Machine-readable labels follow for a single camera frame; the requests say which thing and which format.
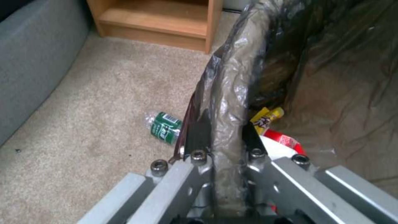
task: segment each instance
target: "red object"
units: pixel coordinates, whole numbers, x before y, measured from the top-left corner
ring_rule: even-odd
[[[302,148],[301,144],[294,138],[284,135],[280,132],[276,132],[273,130],[268,129],[264,133],[265,137],[268,137],[274,141],[279,142],[282,145],[285,145],[291,149],[294,149],[298,154],[307,155]]]

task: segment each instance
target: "hex socket screw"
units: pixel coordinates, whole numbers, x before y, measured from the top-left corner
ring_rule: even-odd
[[[255,160],[255,159],[264,158],[264,157],[265,157],[265,152],[258,148],[252,149],[249,153],[250,160]]]
[[[193,150],[191,152],[191,163],[193,165],[204,165],[207,162],[207,153],[204,150]]]
[[[310,158],[308,158],[306,155],[296,154],[292,156],[292,161],[304,170],[308,170],[310,167]]]
[[[151,163],[150,170],[153,176],[162,177],[167,173],[168,164],[166,160],[158,159]]]

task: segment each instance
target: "wooden shelf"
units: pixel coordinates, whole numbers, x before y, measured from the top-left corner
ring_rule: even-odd
[[[222,0],[87,0],[99,34],[210,52]]]
[[[104,24],[206,38],[207,5],[166,0],[122,0],[99,18]]]

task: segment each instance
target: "trash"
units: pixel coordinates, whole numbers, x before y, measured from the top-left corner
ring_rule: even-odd
[[[264,147],[266,148],[268,157],[271,160],[280,159],[282,157],[291,158],[292,156],[298,153],[291,147],[281,142],[275,141],[274,139],[265,136],[260,136],[260,140],[264,145]]]
[[[250,120],[250,122],[253,123],[257,133],[263,135],[269,129],[271,122],[281,118],[284,114],[285,112],[281,107],[277,107],[271,111],[264,107]]]
[[[294,149],[298,154],[302,155],[307,155],[302,148],[301,144],[294,138],[284,135],[282,133],[273,131],[271,129],[268,129],[263,136],[270,138],[276,142],[279,142],[280,144],[287,146],[291,149]]]
[[[150,111],[145,113],[145,126],[153,136],[170,144],[175,145],[182,121],[165,113]]]

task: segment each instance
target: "floor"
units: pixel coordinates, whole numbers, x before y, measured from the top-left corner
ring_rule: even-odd
[[[223,12],[213,50],[238,14]],[[128,172],[144,173],[173,147],[144,113],[183,118],[210,55],[93,29],[68,74],[0,148],[0,223],[74,223]]]

